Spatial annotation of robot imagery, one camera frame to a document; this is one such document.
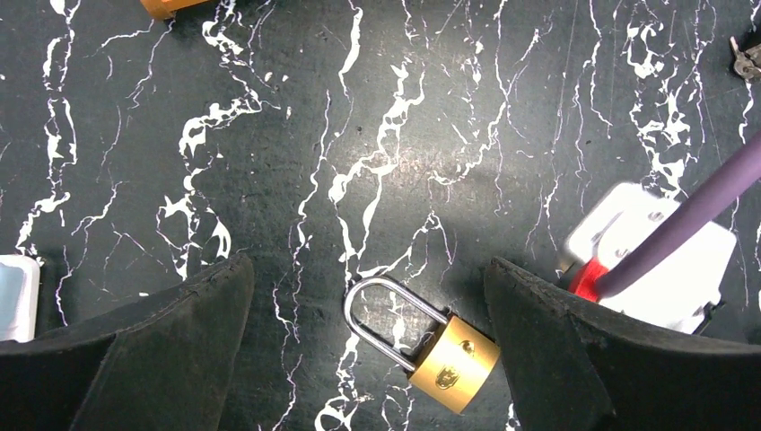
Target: purple handle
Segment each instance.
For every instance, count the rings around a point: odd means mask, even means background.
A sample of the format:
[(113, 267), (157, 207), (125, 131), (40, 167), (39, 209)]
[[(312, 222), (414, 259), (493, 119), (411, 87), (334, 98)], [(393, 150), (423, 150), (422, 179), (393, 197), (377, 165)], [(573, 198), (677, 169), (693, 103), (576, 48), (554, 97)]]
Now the purple handle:
[(620, 293), (655, 268), (761, 178), (761, 132), (756, 133), (679, 206), (639, 247), (595, 287), (601, 296)]

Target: orange block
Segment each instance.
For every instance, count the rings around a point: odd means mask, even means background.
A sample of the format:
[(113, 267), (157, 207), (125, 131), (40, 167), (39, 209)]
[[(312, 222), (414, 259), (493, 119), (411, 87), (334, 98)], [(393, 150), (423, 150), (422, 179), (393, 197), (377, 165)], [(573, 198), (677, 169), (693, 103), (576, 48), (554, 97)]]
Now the orange block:
[(157, 20), (169, 20), (175, 11), (183, 7), (207, 2), (208, 0), (140, 0), (145, 10)]

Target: marble tabletop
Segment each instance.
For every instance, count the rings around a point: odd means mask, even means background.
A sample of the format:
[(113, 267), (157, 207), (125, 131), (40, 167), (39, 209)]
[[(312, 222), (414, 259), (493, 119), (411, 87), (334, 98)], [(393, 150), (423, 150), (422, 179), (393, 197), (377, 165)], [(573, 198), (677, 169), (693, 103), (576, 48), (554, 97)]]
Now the marble tabletop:
[[(0, 253), (44, 262), (39, 330), (247, 253), (221, 429), (519, 427), (501, 373), (454, 416), (351, 336), (349, 280), (386, 271), (488, 333), (492, 256), (557, 280), (614, 184), (684, 199), (761, 128), (728, 43), (759, 0), (9, 3)], [(717, 219), (756, 343), (759, 214), (756, 186)], [(355, 309), (397, 347), (431, 325), (378, 289)]]

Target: padlock body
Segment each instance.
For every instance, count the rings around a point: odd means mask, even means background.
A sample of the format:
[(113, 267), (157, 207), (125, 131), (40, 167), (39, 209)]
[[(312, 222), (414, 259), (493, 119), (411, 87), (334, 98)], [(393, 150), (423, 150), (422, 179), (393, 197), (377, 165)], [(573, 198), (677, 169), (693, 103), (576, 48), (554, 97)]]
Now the padlock body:
[(492, 340), (452, 315), (415, 361), (409, 381), (459, 414), (481, 389), (499, 355)]

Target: metal shackle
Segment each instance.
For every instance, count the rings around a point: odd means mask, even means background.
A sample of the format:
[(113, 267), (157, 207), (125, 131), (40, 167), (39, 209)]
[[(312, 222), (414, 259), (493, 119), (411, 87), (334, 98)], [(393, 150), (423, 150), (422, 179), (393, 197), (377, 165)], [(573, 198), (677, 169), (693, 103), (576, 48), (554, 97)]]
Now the metal shackle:
[(431, 317), (435, 321), (438, 321), (442, 325), (447, 324), (448, 322), (447, 316), (445, 316), (440, 311), (433, 308), (432, 305), (430, 305), (428, 302), (425, 301), (425, 299), (421, 298), (416, 293), (400, 285), (399, 283), (391, 281), (390, 279), (385, 277), (363, 278), (362, 280), (356, 282), (353, 286), (351, 286), (348, 292), (346, 292), (346, 297), (344, 298), (344, 318), (346, 319), (346, 323), (349, 325), (349, 329), (353, 333), (358, 335), (360, 339), (367, 341), (368, 343), (370, 343), (371, 346), (377, 348), (383, 355), (388, 356), (389, 358), (391, 358), (391, 360), (401, 365), (405, 370), (407, 370), (410, 373), (413, 373), (416, 367), (415, 367), (415, 364), (412, 363), (412, 361), (407, 359), (407, 357), (404, 356), (401, 352), (394, 350), (393, 346), (391, 346), (387, 341), (378, 339), (377, 337), (372, 335), (368, 330), (363, 328), (362, 325), (354, 318), (354, 314), (352, 313), (352, 304), (354, 303), (354, 298), (365, 287), (369, 287), (369, 286), (381, 286), (381, 287), (385, 287), (389, 289), (391, 292), (406, 299), (415, 308), (417, 308), (421, 312), (424, 312), (429, 317)]

